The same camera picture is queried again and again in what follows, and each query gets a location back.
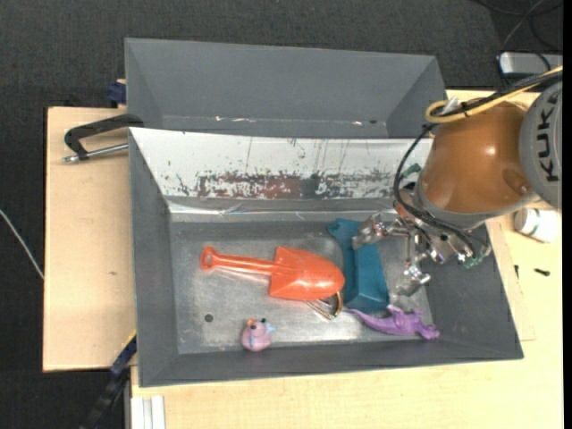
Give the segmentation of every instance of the pink toy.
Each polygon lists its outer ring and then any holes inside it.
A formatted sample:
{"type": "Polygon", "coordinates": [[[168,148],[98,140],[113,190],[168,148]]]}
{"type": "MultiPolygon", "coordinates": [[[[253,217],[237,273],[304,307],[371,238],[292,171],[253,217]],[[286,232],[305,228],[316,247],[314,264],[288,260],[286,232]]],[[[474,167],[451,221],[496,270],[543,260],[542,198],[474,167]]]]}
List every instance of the pink toy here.
{"type": "Polygon", "coordinates": [[[240,335],[240,343],[249,351],[261,351],[270,346],[270,333],[275,329],[264,318],[260,321],[250,318],[240,335]]]}

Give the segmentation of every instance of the purple dinosaur toy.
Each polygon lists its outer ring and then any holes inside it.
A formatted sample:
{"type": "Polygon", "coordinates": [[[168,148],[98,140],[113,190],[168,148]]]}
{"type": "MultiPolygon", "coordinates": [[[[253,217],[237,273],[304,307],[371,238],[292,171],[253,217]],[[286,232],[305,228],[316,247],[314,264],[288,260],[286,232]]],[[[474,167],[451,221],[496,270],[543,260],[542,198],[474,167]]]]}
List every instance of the purple dinosaur toy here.
{"type": "Polygon", "coordinates": [[[376,318],[355,309],[347,309],[345,311],[357,315],[366,326],[383,333],[415,335],[418,332],[424,339],[428,340],[439,337],[439,331],[437,331],[434,325],[423,324],[423,321],[421,321],[422,312],[415,310],[413,313],[406,314],[401,308],[397,308],[394,305],[388,305],[385,309],[390,314],[385,318],[376,318]]]}

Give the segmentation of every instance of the shovel handle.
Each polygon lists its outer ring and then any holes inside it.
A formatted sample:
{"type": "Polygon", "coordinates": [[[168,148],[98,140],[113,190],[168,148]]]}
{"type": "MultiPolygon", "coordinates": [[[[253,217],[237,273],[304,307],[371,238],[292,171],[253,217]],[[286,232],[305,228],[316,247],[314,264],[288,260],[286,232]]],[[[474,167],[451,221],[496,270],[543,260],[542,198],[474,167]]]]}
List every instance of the shovel handle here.
{"type": "Polygon", "coordinates": [[[241,257],[219,254],[213,247],[206,247],[200,255],[200,266],[203,270],[215,267],[231,270],[246,270],[253,273],[271,274],[281,267],[273,261],[256,257],[241,257]]]}

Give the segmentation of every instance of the floor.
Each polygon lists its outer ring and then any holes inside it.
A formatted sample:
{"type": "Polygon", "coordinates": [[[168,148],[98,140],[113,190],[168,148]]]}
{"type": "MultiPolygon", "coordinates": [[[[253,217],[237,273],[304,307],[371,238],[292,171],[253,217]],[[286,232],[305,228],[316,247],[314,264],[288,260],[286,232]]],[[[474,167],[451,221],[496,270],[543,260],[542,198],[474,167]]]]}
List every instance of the floor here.
{"type": "MultiPolygon", "coordinates": [[[[503,49],[562,50],[561,0],[486,1],[0,0],[0,208],[43,262],[43,109],[109,106],[126,36],[429,54],[448,88],[500,87],[503,49]]],[[[41,373],[42,281],[2,219],[0,287],[0,426],[78,427],[106,373],[41,373]]]]}

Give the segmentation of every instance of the white cord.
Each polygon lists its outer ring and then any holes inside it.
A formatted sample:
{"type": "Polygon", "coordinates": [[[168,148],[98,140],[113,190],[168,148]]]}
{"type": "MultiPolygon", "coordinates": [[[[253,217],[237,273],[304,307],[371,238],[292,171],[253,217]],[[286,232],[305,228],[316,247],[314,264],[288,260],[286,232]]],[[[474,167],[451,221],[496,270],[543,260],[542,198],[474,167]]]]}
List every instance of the white cord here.
{"type": "Polygon", "coordinates": [[[4,220],[6,221],[6,223],[8,224],[8,227],[10,227],[10,229],[12,230],[14,236],[18,239],[18,241],[20,242],[20,244],[22,245],[22,247],[24,248],[24,250],[26,251],[26,254],[28,254],[29,260],[30,262],[34,265],[34,267],[36,268],[36,272],[38,272],[38,275],[40,276],[40,278],[43,280],[44,279],[44,273],[42,272],[42,269],[39,268],[38,262],[36,262],[36,259],[34,258],[34,255],[32,255],[32,252],[29,250],[28,245],[26,245],[26,242],[24,241],[24,239],[21,237],[21,235],[18,233],[18,231],[16,230],[16,228],[14,227],[14,225],[12,224],[12,221],[10,221],[10,218],[8,217],[8,215],[2,211],[2,208],[0,208],[0,216],[2,216],[4,218],[4,220]]]}

